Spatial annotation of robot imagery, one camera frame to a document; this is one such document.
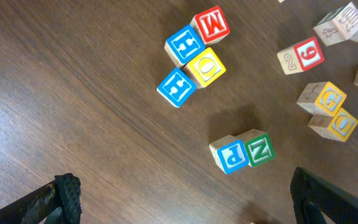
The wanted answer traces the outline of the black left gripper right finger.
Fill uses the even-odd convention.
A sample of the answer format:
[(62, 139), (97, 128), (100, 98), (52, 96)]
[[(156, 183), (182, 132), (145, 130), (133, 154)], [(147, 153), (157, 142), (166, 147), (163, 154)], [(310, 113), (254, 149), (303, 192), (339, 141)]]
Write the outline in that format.
[(358, 198), (303, 167), (295, 169), (290, 192), (297, 223), (358, 223)]

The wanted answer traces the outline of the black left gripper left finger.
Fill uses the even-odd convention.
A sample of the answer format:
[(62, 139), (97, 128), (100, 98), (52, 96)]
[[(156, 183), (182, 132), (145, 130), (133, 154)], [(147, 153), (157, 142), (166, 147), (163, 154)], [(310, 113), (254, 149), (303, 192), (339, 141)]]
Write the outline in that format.
[(80, 224), (80, 185), (72, 173), (56, 175), (55, 180), (0, 209), (0, 223)]

